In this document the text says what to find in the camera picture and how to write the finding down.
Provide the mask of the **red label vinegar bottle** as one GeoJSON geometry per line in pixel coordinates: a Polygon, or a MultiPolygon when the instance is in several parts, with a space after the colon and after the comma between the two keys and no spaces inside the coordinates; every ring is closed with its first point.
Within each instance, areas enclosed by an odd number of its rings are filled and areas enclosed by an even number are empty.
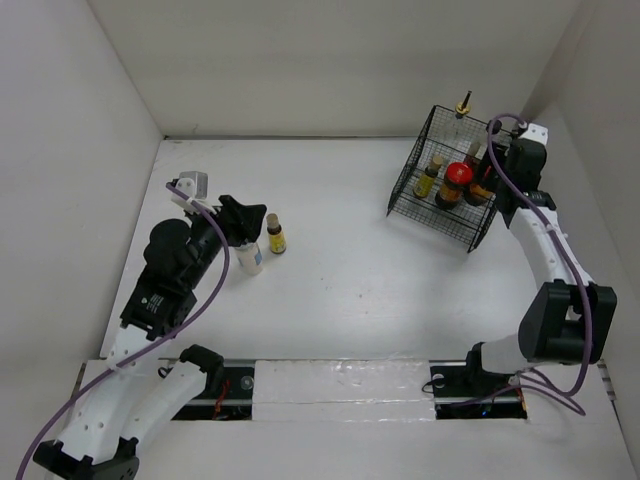
{"type": "Polygon", "coordinates": [[[478,166],[480,165],[484,153],[484,148],[485,143],[483,140],[474,140],[469,145],[463,163],[467,165],[472,171],[476,171],[478,166]]]}

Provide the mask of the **white silver lid jar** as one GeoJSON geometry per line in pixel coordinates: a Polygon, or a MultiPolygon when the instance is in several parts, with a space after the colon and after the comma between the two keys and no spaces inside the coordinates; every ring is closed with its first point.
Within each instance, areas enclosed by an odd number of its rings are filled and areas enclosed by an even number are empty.
{"type": "Polygon", "coordinates": [[[245,243],[234,248],[240,268],[250,276],[256,276],[263,270],[263,256],[259,245],[255,242],[245,243]]]}

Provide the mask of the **clear glass oil bottle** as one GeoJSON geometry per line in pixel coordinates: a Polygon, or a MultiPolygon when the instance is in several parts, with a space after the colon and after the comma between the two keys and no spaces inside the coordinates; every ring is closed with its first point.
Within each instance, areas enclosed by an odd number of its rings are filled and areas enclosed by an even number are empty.
{"type": "Polygon", "coordinates": [[[439,139],[444,145],[450,147],[455,147],[457,145],[460,132],[464,130],[464,119],[471,111],[471,96],[472,91],[468,90],[464,98],[454,107],[454,113],[441,128],[439,139]]]}

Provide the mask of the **small yellow bottle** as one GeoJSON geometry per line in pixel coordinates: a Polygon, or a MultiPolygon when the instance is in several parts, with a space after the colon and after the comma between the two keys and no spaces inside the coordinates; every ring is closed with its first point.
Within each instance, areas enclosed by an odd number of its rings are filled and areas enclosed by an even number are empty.
{"type": "Polygon", "coordinates": [[[444,157],[442,155],[434,154],[431,157],[421,176],[414,184],[413,195],[416,198],[424,199],[429,195],[443,163],[444,157]]]}
{"type": "Polygon", "coordinates": [[[284,253],[287,244],[278,216],[275,213],[269,213],[266,216],[266,225],[271,252],[274,254],[284,253]]]}

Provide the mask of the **red lid jar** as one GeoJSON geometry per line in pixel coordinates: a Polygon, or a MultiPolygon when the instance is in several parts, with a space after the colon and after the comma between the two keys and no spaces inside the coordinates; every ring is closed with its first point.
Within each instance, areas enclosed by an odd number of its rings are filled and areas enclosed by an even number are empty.
{"type": "Polygon", "coordinates": [[[455,208],[472,178],[473,171],[463,162],[450,163],[444,173],[442,184],[435,195],[436,205],[443,210],[455,208]]]}
{"type": "Polygon", "coordinates": [[[478,170],[464,191],[464,199],[471,206],[484,205],[493,197],[495,189],[495,171],[492,168],[484,172],[478,170]]]}

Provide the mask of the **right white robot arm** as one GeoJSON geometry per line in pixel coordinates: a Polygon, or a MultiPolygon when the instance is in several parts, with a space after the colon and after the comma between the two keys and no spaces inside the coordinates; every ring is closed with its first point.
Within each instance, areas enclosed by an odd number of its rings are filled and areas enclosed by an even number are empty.
{"type": "Polygon", "coordinates": [[[555,203],[539,188],[547,141],[547,129],[531,124],[515,135],[504,159],[491,160],[499,177],[495,206],[522,247],[538,292],[515,334],[468,352],[462,381],[476,394],[494,387],[499,375],[561,364],[579,368],[564,393],[574,396],[601,357],[617,306],[614,290],[598,285],[577,261],[555,203]]]}

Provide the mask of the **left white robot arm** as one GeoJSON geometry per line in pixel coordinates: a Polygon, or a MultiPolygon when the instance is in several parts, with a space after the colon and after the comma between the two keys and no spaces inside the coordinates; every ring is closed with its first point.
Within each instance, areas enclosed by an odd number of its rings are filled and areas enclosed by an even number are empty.
{"type": "Polygon", "coordinates": [[[47,432],[74,404],[81,407],[54,440],[38,433],[23,457],[63,479],[132,479],[141,447],[198,395],[222,387],[224,359],[191,345],[148,397],[145,380],[175,337],[212,303],[196,303],[194,291],[218,254],[229,271],[233,248],[255,242],[267,208],[222,195],[216,207],[179,193],[185,219],[158,223],[149,235],[145,266],[121,314],[104,370],[70,398],[43,427],[47,432]]]}

